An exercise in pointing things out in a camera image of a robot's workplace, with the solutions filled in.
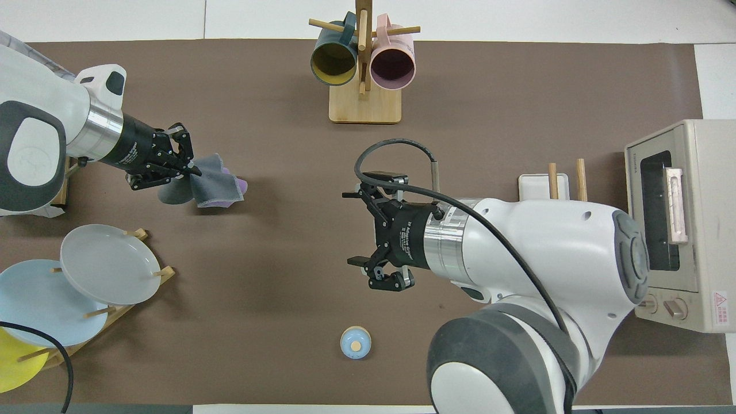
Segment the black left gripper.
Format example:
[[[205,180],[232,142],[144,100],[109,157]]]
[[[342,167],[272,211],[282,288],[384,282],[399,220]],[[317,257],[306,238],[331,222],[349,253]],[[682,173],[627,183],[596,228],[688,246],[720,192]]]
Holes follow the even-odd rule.
[[[178,122],[168,128],[169,137],[155,136],[156,133],[162,132],[162,129],[152,128],[133,116],[124,115],[119,140],[103,157],[103,162],[124,170],[127,173],[127,183],[132,190],[166,185],[188,175],[198,176],[201,170],[193,162],[194,148],[189,131]],[[174,156],[177,159],[177,167],[181,167],[182,171],[161,166],[145,166],[158,150],[172,150],[170,139],[178,145],[178,152]]]

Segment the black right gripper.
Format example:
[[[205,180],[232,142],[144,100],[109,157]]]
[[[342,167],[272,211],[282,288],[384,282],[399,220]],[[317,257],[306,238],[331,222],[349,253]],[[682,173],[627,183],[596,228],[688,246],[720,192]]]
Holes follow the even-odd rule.
[[[384,291],[403,291],[416,285],[410,267],[428,269],[425,255],[425,228],[429,217],[429,204],[401,202],[402,192],[386,187],[387,183],[407,184],[408,176],[394,172],[366,172],[365,176],[379,182],[378,185],[360,181],[355,191],[343,192],[343,198],[362,200],[368,212],[375,219],[389,219],[388,259],[370,259],[353,256],[347,264],[361,268],[371,289]],[[392,263],[402,266],[393,273],[386,273],[384,267]]]

